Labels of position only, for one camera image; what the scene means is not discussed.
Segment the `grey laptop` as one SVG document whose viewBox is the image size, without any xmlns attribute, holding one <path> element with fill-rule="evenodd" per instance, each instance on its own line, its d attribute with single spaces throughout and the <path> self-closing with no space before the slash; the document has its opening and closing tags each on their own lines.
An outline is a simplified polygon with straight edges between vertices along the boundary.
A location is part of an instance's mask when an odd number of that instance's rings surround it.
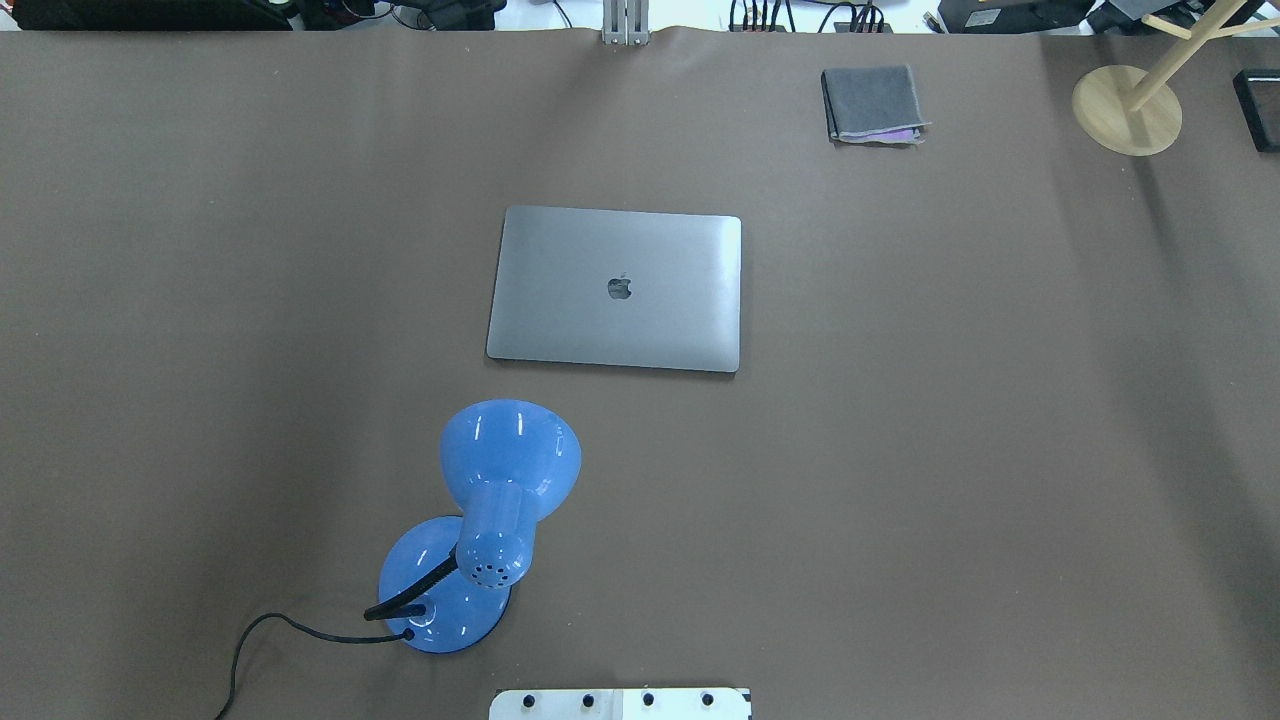
<svg viewBox="0 0 1280 720">
<path fill-rule="evenodd" d="M 736 217 L 512 205 L 486 355 L 735 373 L 741 278 Z"/>
</svg>

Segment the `blue desk lamp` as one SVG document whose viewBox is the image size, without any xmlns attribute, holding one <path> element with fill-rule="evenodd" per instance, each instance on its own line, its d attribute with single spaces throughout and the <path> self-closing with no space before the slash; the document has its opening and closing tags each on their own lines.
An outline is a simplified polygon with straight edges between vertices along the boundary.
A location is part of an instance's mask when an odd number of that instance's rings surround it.
<svg viewBox="0 0 1280 720">
<path fill-rule="evenodd" d="M 467 650 L 498 626 L 532 566 L 539 524 L 575 487 L 582 448 L 550 409 L 489 398 L 448 420 L 439 460 L 457 512 L 412 527 L 390 547 L 364 611 L 424 653 Z"/>
</svg>

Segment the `folded grey cloth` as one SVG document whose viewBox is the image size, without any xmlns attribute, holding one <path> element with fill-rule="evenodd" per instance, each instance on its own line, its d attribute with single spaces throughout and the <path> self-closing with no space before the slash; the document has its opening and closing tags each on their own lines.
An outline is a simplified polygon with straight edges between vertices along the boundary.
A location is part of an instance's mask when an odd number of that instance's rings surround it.
<svg viewBox="0 0 1280 720">
<path fill-rule="evenodd" d="M 908 64 L 826 68 L 820 73 L 827 133 L 835 143 L 913 146 L 929 124 Z"/>
</svg>

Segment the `wooden mug tree stand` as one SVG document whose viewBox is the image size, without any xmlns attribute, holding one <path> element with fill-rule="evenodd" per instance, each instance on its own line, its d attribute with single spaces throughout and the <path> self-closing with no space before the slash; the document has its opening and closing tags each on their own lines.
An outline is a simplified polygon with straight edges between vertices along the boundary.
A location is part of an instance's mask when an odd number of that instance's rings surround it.
<svg viewBox="0 0 1280 720">
<path fill-rule="evenodd" d="M 1216 1 L 1190 28 L 1143 15 L 1143 24 L 1176 42 L 1151 70 L 1106 65 L 1083 76 L 1071 94 L 1078 124 L 1098 145 L 1123 155 L 1143 158 L 1169 149 L 1183 126 L 1181 105 L 1169 87 L 1175 72 L 1211 40 L 1277 28 L 1276 18 L 1230 26 L 1230 17 L 1244 5 Z"/>
</svg>

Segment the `dark tray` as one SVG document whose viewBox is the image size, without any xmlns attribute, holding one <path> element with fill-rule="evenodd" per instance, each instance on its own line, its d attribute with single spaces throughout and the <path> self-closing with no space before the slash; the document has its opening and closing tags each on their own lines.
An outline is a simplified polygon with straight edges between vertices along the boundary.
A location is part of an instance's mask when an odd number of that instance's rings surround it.
<svg viewBox="0 0 1280 720">
<path fill-rule="evenodd" d="M 1243 69 L 1233 87 L 1258 152 L 1279 152 L 1279 70 Z"/>
</svg>

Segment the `aluminium frame post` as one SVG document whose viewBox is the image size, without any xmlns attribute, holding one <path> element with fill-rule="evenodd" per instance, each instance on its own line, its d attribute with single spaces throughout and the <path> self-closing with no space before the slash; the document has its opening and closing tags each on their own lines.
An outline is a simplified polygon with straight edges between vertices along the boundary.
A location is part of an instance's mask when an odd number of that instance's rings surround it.
<svg viewBox="0 0 1280 720">
<path fill-rule="evenodd" d="M 602 42 L 611 46 L 643 46 L 650 41 L 648 0 L 602 3 Z"/>
</svg>

